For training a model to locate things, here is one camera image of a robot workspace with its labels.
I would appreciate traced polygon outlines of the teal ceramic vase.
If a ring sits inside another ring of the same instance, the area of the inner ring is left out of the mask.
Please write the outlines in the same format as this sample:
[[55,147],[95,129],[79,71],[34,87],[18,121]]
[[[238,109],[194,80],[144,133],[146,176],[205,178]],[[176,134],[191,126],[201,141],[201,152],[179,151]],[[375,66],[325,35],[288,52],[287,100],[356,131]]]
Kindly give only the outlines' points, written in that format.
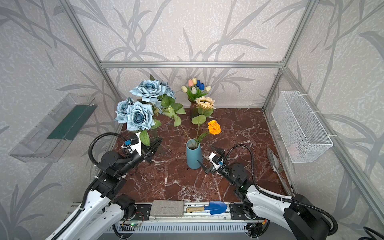
[[203,163],[203,154],[200,143],[196,139],[190,139],[186,145],[187,165],[190,169],[197,170]]

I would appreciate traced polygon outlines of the orange daisy stem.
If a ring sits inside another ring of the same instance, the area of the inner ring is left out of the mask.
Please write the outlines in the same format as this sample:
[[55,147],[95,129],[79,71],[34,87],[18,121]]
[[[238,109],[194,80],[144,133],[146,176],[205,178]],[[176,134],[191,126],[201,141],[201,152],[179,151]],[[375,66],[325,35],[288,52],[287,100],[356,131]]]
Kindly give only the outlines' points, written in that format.
[[219,135],[221,132],[220,124],[216,120],[212,120],[208,122],[208,131],[198,135],[197,141],[200,143],[208,135]]

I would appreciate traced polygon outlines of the teal hydrangea bouquet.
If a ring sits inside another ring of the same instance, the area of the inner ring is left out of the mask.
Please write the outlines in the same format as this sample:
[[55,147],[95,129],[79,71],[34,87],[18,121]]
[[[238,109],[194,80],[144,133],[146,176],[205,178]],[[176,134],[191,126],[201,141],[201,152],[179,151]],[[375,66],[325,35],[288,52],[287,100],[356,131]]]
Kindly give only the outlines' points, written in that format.
[[138,100],[127,98],[117,104],[116,118],[119,124],[126,124],[128,131],[139,134],[139,139],[145,146],[150,146],[149,131],[161,126],[159,115],[165,115],[174,121],[174,127],[181,125],[180,115],[186,111],[182,104],[176,102],[174,91],[169,83],[155,80],[150,76],[144,80],[130,93]]

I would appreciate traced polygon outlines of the red glass vase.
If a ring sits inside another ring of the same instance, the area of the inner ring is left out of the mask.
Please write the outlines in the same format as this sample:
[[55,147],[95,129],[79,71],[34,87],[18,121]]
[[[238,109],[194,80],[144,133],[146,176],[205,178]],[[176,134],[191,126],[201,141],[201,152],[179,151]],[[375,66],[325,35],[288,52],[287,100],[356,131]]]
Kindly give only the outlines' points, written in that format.
[[191,103],[191,105],[190,105],[190,119],[193,119],[199,115],[198,105],[196,104],[196,102],[190,101],[190,103]]

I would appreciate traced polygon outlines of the cream sunflower stem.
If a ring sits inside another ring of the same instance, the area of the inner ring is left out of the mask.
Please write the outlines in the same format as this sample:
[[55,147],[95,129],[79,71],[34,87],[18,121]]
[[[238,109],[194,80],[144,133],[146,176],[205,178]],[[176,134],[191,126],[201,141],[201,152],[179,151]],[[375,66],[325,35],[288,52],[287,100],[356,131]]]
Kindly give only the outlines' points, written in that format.
[[215,100],[210,97],[199,97],[195,100],[197,115],[192,118],[192,124],[196,125],[197,134],[195,140],[200,142],[208,134],[201,133],[201,126],[207,121],[207,119],[213,114],[215,108]]

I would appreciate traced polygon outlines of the pink tulip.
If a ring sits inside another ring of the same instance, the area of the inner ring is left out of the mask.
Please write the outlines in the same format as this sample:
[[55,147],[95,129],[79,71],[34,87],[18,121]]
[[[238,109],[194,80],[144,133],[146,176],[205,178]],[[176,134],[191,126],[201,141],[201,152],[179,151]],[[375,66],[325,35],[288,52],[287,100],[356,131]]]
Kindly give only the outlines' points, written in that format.
[[191,79],[189,79],[188,85],[189,85],[189,87],[193,87],[194,86],[194,82]]

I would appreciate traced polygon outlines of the blue rose stem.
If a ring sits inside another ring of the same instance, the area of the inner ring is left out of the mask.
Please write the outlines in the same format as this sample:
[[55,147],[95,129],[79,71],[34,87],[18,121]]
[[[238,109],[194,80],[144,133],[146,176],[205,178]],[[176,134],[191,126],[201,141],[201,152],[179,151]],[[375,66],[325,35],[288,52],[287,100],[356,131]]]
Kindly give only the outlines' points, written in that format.
[[182,131],[184,132],[184,134],[186,135],[186,137],[188,138],[188,140],[190,140],[191,137],[190,137],[188,131],[183,127],[183,125],[182,125],[182,121],[178,121],[178,124],[179,124],[179,125],[177,126],[177,129],[181,128]]

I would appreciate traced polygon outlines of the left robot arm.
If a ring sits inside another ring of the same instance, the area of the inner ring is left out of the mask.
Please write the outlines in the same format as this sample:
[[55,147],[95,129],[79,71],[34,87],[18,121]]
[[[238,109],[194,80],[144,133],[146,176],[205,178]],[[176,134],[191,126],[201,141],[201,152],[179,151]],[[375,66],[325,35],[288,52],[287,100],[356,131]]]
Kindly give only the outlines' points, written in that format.
[[159,138],[150,146],[145,146],[138,137],[123,140],[123,156],[108,151],[97,167],[99,175],[86,189],[82,202],[74,212],[51,234],[49,240],[95,240],[105,230],[117,224],[121,219],[131,219],[138,214],[135,200],[120,191],[126,183],[127,173],[141,162],[151,162],[163,139]]

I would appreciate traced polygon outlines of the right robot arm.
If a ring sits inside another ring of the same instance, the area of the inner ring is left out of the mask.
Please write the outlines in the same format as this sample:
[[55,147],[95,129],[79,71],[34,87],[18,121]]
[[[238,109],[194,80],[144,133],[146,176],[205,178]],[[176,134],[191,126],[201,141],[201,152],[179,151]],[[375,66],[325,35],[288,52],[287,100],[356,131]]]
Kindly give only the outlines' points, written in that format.
[[284,196],[260,187],[242,164],[227,165],[229,155],[214,148],[209,167],[202,160],[198,163],[206,174],[219,174],[235,187],[234,194],[242,202],[241,216],[275,223],[298,240],[325,240],[337,232],[338,223],[327,211],[315,207],[303,195]]

